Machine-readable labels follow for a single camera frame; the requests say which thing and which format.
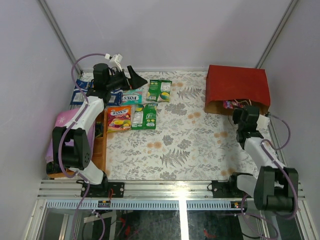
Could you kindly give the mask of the green Fox's candy bag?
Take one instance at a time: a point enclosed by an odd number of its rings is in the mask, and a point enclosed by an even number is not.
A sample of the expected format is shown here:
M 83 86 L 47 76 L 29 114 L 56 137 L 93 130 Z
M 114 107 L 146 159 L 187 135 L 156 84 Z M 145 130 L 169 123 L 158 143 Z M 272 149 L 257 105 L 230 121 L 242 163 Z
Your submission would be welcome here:
M 131 89 L 122 93 L 122 106 L 141 104 L 143 100 L 143 89 Z

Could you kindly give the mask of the blue chips bag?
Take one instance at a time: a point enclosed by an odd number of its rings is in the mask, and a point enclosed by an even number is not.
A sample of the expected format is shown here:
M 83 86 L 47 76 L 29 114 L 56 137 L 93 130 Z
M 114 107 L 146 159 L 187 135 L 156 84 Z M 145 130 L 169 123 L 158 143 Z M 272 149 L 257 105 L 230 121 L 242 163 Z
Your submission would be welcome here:
M 123 90 L 93 90 L 93 80 L 91 81 L 83 81 L 80 79 L 76 80 L 76 84 L 81 88 L 81 90 L 85 93 L 85 95 L 89 97 L 98 97 L 103 100 L 104 106 L 121 106 L 122 105 L 122 97 Z M 70 105 L 82 105 L 85 101 L 85 97 L 81 93 L 81 91 L 75 86 L 73 90 L 73 94 L 71 97 Z

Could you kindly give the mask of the purple Fox's berries bag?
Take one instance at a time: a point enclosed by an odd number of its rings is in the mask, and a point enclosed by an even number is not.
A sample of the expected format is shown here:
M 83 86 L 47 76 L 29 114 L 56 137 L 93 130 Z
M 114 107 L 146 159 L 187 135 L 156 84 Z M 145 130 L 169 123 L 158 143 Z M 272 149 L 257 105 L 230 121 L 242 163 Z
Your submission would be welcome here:
M 243 100 L 243 101 L 224 100 L 222 103 L 225 109 L 244 108 L 245 105 L 248 105 L 248 102 L 246 100 Z

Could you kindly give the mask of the green snack bag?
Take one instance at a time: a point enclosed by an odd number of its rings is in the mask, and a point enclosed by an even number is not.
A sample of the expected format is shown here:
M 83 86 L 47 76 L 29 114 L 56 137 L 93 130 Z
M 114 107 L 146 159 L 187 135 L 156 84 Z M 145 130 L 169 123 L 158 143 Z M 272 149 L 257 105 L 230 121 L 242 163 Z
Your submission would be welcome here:
M 171 99 L 171 80 L 151 79 L 147 92 L 147 101 L 170 102 Z
M 137 104 L 131 124 L 132 130 L 155 130 L 157 103 Z

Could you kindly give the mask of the red paper bag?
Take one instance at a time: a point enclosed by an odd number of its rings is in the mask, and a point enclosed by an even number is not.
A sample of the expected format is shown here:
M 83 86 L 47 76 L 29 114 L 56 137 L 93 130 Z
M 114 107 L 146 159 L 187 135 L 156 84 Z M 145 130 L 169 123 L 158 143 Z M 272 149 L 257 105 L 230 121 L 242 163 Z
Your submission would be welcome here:
M 206 76 L 204 112 L 231 116 L 224 101 L 247 101 L 266 114 L 271 105 L 270 91 L 264 69 L 210 65 Z

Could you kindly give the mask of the orange candy bag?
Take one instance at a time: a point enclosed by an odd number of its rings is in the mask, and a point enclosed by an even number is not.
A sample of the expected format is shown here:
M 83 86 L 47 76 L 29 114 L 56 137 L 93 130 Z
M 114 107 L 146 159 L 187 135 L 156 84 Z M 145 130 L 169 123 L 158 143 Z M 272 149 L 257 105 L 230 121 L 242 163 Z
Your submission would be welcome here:
M 107 109 L 107 132 L 124 132 L 132 127 L 131 106 L 112 106 Z

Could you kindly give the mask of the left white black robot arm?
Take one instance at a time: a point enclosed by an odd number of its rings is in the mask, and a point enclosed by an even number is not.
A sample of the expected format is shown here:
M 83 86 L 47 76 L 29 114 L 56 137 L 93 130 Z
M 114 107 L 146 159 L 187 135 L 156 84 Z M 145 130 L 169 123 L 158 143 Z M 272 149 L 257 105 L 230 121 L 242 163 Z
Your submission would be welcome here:
M 88 132 L 97 116 L 107 106 L 111 92 L 135 90 L 147 83 L 132 66 L 127 66 L 128 76 L 123 70 L 113 70 L 106 63 L 93 67 L 91 87 L 84 92 L 84 101 L 74 117 L 63 126 L 52 131 L 53 162 L 68 178 L 79 176 L 85 190 L 92 190 L 98 197 L 105 197 L 110 190 L 107 174 L 92 161 L 92 149 Z

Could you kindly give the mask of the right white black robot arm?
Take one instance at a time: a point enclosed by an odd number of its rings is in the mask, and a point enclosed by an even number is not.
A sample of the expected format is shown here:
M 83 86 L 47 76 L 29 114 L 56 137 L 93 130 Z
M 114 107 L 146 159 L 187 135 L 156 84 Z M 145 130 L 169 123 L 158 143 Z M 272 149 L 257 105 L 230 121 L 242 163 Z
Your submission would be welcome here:
M 247 194 L 258 210 L 270 211 L 288 220 L 298 211 L 299 174 L 273 157 L 265 144 L 270 140 L 258 131 L 260 110 L 253 105 L 235 108 L 232 121 L 237 125 L 236 140 L 259 169 L 258 177 L 234 172 L 229 177 L 228 192 L 233 197 Z

